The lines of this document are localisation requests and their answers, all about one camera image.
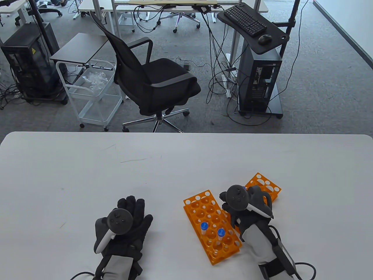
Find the orange rack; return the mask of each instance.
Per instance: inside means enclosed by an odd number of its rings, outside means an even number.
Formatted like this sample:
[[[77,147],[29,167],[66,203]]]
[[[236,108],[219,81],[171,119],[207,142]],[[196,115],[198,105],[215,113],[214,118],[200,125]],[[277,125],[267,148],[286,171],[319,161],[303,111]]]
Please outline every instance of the orange rack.
[[[210,190],[184,200],[184,204],[186,215],[212,265],[239,252],[242,243],[233,231],[230,218],[221,210]],[[203,222],[209,225],[205,234],[201,233]],[[217,231],[220,228],[225,230],[221,242],[217,238]]]
[[[276,200],[281,191],[281,188],[260,173],[255,174],[255,176],[245,185],[245,188],[248,189],[251,186],[259,186],[262,191],[268,192],[272,198],[272,202]],[[267,204],[267,199],[265,197],[263,198],[264,202]]]

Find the computer mouse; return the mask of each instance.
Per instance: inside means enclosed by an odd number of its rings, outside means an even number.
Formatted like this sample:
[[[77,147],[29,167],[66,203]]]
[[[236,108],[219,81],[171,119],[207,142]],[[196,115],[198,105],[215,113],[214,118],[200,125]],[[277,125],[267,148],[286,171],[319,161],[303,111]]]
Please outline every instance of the computer mouse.
[[[262,46],[269,44],[270,42],[272,42],[272,36],[268,34],[264,34],[260,36],[258,40],[259,45],[262,45]]]

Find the floor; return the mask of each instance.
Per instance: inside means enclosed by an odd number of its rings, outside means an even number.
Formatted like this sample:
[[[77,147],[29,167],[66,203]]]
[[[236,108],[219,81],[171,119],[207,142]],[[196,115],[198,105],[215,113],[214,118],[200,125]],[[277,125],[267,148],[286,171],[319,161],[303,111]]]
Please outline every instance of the floor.
[[[266,0],[270,12],[265,14],[271,21],[286,21],[291,12],[293,1]],[[52,23],[60,46],[66,44],[76,33],[97,33],[100,31],[88,16],[73,20],[73,7],[63,9],[63,16],[44,14],[45,21]],[[1,39],[6,40],[15,30],[13,17],[2,17],[4,27],[0,27]],[[198,65],[210,62],[208,31],[204,23],[200,29],[195,24],[182,18],[178,32],[172,33],[176,19],[165,19],[152,33],[144,34],[139,29],[135,33],[130,27],[122,28],[126,42],[148,36],[154,41],[152,59],[167,57],[193,60]],[[153,27],[155,21],[147,25]],[[299,20],[288,43],[280,74],[277,79],[279,90],[286,86],[291,65],[298,48]],[[224,24],[217,21],[210,23],[218,40],[222,40]],[[214,94],[211,102],[206,104],[208,82],[211,70],[192,66],[191,73],[201,86],[201,93],[187,103],[190,108],[188,117],[176,116],[171,121],[185,132],[204,133],[340,133],[368,134],[373,136],[373,72],[353,48],[340,36],[332,25],[312,5],[311,1],[303,11],[301,25],[301,47],[299,57],[287,90],[281,94],[284,117],[279,120],[272,117],[267,123],[248,127],[232,122],[226,113],[228,99],[225,95]],[[229,52],[232,30],[224,42],[223,49]],[[145,48],[138,48],[136,54],[140,61],[145,59]],[[96,58],[115,61],[114,52],[109,44],[96,55]],[[12,78],[9,64],[0,53],[0,80],[10,85]],[[246,124],[259,124],[263,117],[245,120],[234,114],[235,102],[232,101],[228,112],[235,120]],[[126,100],[112,119],[109,131],[120,132],[121,124],[141,118],[138,107]],[[130,127],[133,132],[149,132],[153,124],[141,124]],[[28,103],[9,104],[0,111],[0,142],[12,131],[103,131],[102,127],[86,125],[79,128],[69,104],[41,104],[33,106]],[[159,132],[171,130],[162,125]]]

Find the test tube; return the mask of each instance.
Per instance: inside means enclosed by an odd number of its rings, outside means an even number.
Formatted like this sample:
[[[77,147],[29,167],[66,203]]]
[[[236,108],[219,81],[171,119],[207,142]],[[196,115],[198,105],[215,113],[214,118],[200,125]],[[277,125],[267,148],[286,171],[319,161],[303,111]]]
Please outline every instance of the test tube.
[[[220,229],[217,231],[217,239],[218,239],[219,241],[222,241],[224,235],[225,235],[225,230],[224,230],[223,228],[220,228]]]
[[[206,230],[208,229],[208,227],[209,227],[209,224],[206,223],[206,222],[203,222],[203,223],[201,224],[201,234],[202,234],[202,235],[205,235],[205,234],[206,234]]]

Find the black glove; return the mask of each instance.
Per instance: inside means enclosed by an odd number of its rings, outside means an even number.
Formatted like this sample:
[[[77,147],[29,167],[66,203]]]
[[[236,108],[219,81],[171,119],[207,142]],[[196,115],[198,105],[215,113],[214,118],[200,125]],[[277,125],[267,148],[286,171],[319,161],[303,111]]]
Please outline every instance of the black glove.
[[[239,228],[239,231],[241,232],[240,239],[242,242],[245,242],[245,240],[242,239],[242,234],[247,230],[251,225],[255,224],[259,220],[264,220],[267,224],[271,221],[271,218],[265,218],[259,214],[257,214],[254,211],[249,211],[248,209],[245,209],[243,211],[236,211],[233,210],[229,204],[227,203],[226,199],[226,193],[222,192],[219,195],[219,198],[224,201],[222,205],[222,209],[224,211],[227,211],[231,216],[231,225],[233,228],[237,226]]]
[[[133,217],[133,224],[127,233],[123,235],[116,235],[115,238],[111,240],[106,248],[102,251],[103,260],[97,267],[95,274],[96,279],[101,278],[103,269],[113,255],[133,258],[128,280],[134,280],[142,272],[142,268],[137,262],[142,257],[142,244],[144,242],[146,232],[153,221],[153,216],[146,215],[144,217],[145,201],[143,199],[138,199],[136,201],[134,196],[128,196],[126,199],[120,199],[118,201],[118,208],[126,209],[131,213]],[[97,220],[96,222],[95,228],[97,240],[95,247],[97,247],[102,239],[102,233],[107,231],[103,230],[103,227],[109,229],[106,224],[106,219],[107,218],[105,217]]]

